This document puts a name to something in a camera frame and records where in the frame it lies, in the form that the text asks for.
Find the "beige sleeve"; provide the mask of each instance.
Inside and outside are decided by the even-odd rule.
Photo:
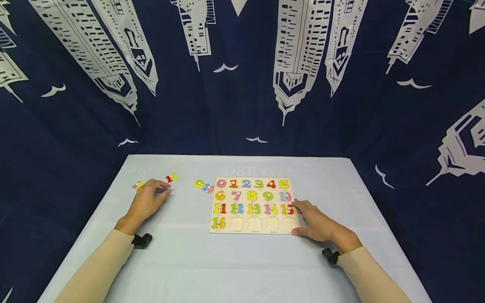
[[[67,282],[55,303],[102,303],[128,259],[134,236],[112,230]]]
[[[367,248],[359,247],[339,256],[337,264],[349,277],[362,303],[411,303]]]

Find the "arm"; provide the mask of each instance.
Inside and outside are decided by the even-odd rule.
[[[96,248],[67,282],[55,303],[102,303],[115,277],[131,254],[136,230],[170,194],[170,187],[161,181],[149,180],[140,187],[126,216],[118,220],[114,230]]]
[[[359,247],[339,256],[338,265],[356,288],[362,303],[411,303],[367,248]]]
[[[330,219],[308,201],[295,199],[293,205],[303,214],[308,227],[297,227],[291,233],[334,243],[340,252],[338,265],[356,288],[362,303],[411,303],[353,231]]]

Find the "blue number 2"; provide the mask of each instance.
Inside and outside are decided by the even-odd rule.
[[[249,181],[249,180],[243,180],[242,182],[244,183],[244,185],[242,187],[247,187],[247,188],[250,188],[251,187],[251,185],[250,185],[251,184],[251,181]]]

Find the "empty puzzle slot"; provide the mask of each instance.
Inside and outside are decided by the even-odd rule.
[[[242,231],[243,230],[243,218],[232,218],[231,219],[231,230],[232,231]]]
[[[298,223],[296,222],[295,219],[288,219],[288,218],[283,219],[283,225],[285,226],[285,230],[288,232],[291,232],[292,229],[298,227]]]
[[[279,228],[279,221],[277,218],[266,219],[266,228],[269,232],[277,232]]]
[[[260,231],[263,226],[261,224],[261,219],[260,218],[249,218],[247,219],[248,221],[248,230],[250,231]]]

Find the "wooden number puzzle board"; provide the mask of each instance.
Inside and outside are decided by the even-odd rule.
[[[218,177],[209,231],[290,234],[300,226],[288,178]]]

